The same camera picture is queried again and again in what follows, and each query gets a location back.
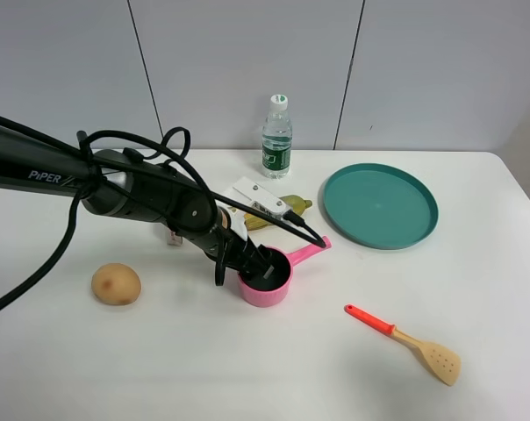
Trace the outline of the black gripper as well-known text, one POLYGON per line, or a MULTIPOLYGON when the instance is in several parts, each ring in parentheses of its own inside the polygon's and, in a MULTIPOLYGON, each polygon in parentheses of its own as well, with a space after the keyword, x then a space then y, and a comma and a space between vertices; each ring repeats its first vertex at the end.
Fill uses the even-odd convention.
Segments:
POLYGON ((165 181, 169 189, 165 205, 168 228, 201 249, 214 261, 215 273, 228 268, 267 280, 275 271, 275 260, 263 257, 248 237, 243 215, 217 204, 195 182, 184 175, 165 181))

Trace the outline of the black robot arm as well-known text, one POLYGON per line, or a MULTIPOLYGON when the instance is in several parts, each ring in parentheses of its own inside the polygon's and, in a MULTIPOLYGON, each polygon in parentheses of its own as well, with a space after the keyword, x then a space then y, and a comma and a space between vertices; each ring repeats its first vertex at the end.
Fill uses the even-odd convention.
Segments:
POLYGON ((198 177, 129 153, 51 146, 0 125, 0 188, 78 195, 91 213, 163 224, 215 263, 215 282, 227 268, 248 280, 278 272, 273 252, 237 233, 198 177))

